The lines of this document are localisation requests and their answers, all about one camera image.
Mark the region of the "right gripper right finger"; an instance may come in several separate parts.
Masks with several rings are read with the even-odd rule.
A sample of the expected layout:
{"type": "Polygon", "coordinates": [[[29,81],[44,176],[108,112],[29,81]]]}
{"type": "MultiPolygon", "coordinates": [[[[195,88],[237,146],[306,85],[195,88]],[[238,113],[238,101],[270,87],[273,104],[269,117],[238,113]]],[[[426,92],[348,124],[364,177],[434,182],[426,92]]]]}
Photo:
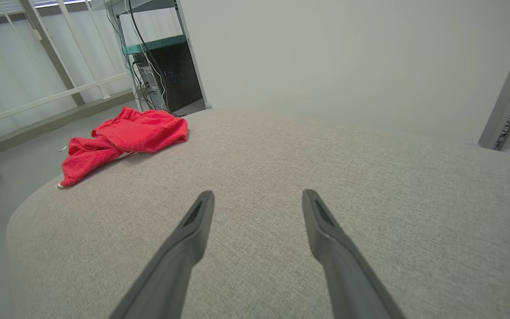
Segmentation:
{"type": "Polygon", "coordinates": [[[336,319],[403,319],[404,315],[319,194],[303,191],[310,251],[322,265],[336,319]]]}

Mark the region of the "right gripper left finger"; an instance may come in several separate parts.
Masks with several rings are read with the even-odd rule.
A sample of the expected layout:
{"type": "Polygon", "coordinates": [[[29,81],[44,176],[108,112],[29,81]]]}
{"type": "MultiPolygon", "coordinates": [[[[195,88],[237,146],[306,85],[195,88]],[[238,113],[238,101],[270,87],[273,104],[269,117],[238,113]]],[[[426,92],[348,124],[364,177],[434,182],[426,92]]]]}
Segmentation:
{"type": "Polygon", "coordinates": [[[206,251],[214,205],[212,191],[200,193],[117,304],[112,319],[181,317],[192,269],[206,251]]]}

